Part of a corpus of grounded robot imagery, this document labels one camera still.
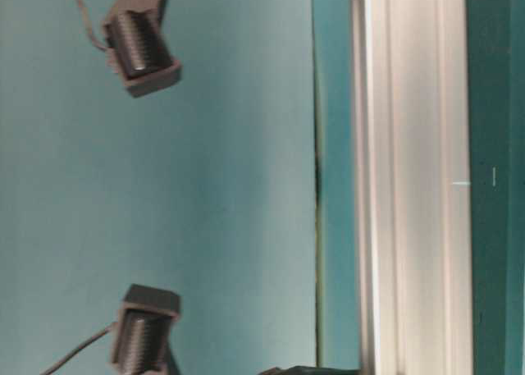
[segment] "teal background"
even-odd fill
[[[468,0],[476,375],[523,371],[524,21],[525,0]]]
[[[94,23],[113,0],[85,0]],[[39,373],[130,283],[182,295],[182,374],[315,363],[311,0],[170,0],[132,99],[74,0],[0,0],[0,363]],[[111,338],[61,373],[109,374]]]
[[[350,0],[313,0],[317,119],[319,363],[359,368]]]

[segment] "dark green panel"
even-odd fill
[[[507,273],[506,374],[523,367],[523,264],[525,246],[525,0],[510,0],[510,182]]]
[[[509,0],[468,0],[476,375],[504,373],[505,365],[509,19]]]

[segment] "vertical gap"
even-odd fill
[[[313,59],[313,143],[315,157],[315,337],[316,365],[322,366],[322,249],[321,249],[321,133],[320,95],[315,45],[315,9],[311,0],[312,13],[312,59]]]

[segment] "electric wire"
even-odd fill
[[[64,356],[63,359],[56,362],[52,367],[44,371],[43,373],[40,373],[40,375],[51,375],[52,373],[55,373],[58,369],[60,369],[65,363],[67,363],[69,360],[73,359],[79,352],[81,352],[83,349],[87,348],[89,345],[93,344],[95,341],[99,340],[106,334],[108,334],[113,328],[115,327],[116,323],[112,323],[94,336],[90,337],[86,341],[82,342],[80,345],[78,345],[76,348],[74,348],[70,353],[68,353],[66,356]]]
[[[107,46],[99,41],[97,36],[95,36],[93,26],[91,25],[91,20],[89,19],[88,8],[85,6],[84,0],[76,0],[76,4],[78,5],[80,13],[82,14],[82,21],[84,22],[85,31],[88,35],[89,41],[91,41],[91,44],[101,51],[106,51]]]

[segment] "ribbed roller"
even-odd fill
[[[129,311],[126,314],[118,355],[123,375],[157,371],[167,345],[170,319],[156,313]]]
[[[171,58],[148,12],[123,11],[110,28],[126,75],[135,78],[171,65]]]

